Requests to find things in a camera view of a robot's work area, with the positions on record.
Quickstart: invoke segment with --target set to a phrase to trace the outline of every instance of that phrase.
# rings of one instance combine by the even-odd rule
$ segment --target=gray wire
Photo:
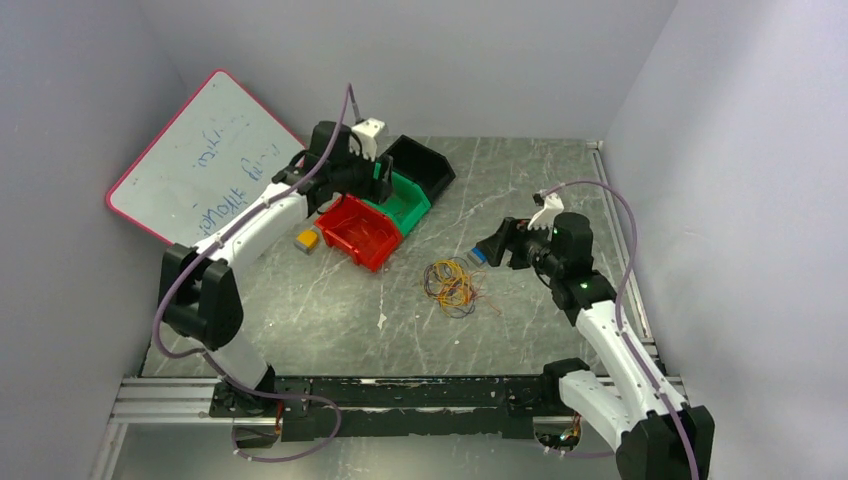
[[[686,459],[689,462],[689,473],[691,474],[692,480],[698,480],[698,464],[695,461],[695,451],[692,449],[692,442],[689,441],[689,436],[686,434],[686,430],[683,428],[683,422],[680,420],[680,415],[677,414],[677,409],[672,405],[671,400],[668,398],[668,395],[661,392],[661,385],[659,380],[654,376],[651,369],[648,367],[648,364],[639,354],[639,350],[636,348],[636,345],[633,343],[633,340],[630,338],[624,331],[624,319],[622,317],[621,311],[624,303],[624,291],[627,287],[627,282],[630,280],[630,275],[633,273],[633,262],[636,260],[636,248],[638,246],[638,237],[636,234],[636,217],[633,215],[633,210],[630,208],[630,204],[627,203],[627,200],[624,199],[624,196],[618,193],[617,190],[612,188],[611,186],[598,182],[595,180],[575,180],[573,182],[565,182],[560,183],[559,185],[553,186],[547,190],[540,192],[542,198],[547,197],[548,195],[559,191],[562,188],[570,187],[572,185],[595,185],[597,187],[601,187],[607,192],[609,192],[612,196],[614,196],[624,207],[624,210],[627,212],[627,219],[630,222],[630,232],[633,245],[630,250],[630,260],[627,261],[627,266],[624,268],[624,274],[621,277],[621,281],[618,283],[618,288],[616,288],[615,293],[615,324],[618,327],[618,331],[621,332],[621,338],[624,340],[624,344],[627,346],[627,349],[630,350],[630,353],[633,355],[633,358],[636,360],[636,363],[639,364],[639,368],[645,373],[645,376],[648,377],[648,381],[651,382],[651,386],[656,390],[660,400],[663,402],[665,407],[668,409],[669,414],[671,415],[671,420],[674,423],[674,427],[677,430],[677,434],[680,436],[680,441],[683,442],[683,450],[686,452]]]

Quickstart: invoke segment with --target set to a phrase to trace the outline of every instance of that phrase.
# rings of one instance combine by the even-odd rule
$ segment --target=whiteboard
[[[167,243],[193,245],[259,198],[302,149],[217,70],[109,190],[106,203]]]

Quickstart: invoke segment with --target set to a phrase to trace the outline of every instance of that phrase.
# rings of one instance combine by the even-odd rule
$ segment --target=gray marble table
[[[529,217],[537,211],[533,192],[562,181],[600,179],[600,166],[585,142],[417,140],[444,154],[457,177],[383,270],[371,273],[323,244],[306,256],[292,246],[302,230],[297,228],[239,279],[242,328],[265,359],[282,375],[539,373],[545,363],[568,357],[581,357],[597,368],[596,354],[557,311],[532,270],[487,270],[483,292],[500,315],[481,302],[466,318],[448,318],[421,288],[426,265],[464,255],[505,216]],[[616,284],[623,246],[604,192],[575,186],[561,195],[566,209],[590,219],[596,266]],[[625,305],[634,329],[643,332],[638,298]],[[188,348],[168,327],[163,339],[173,349]],[[172,361],[151,349],[142,375],[213,372],[199,358]]]

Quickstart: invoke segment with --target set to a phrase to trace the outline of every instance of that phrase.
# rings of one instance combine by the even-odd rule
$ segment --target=gray wall
[[[229,69],[295,131],[345,82],[394,133],[601,138],[675,0],[139,0],[190,88]]]
[[[0,2],[0,477],[85,478],[163,246],[104,194],[185,98],[130,0]]]
[[[606,138],[717,479],[848,478],[848,7],[681,1]]]

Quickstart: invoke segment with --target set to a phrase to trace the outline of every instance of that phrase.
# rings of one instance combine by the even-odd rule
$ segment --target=black bin
[[[387,150],[394,159],[392,169],[417,183],[430,205],[456,178],[453,168],[444,155],[431,150],[415,140],[401,135]]]

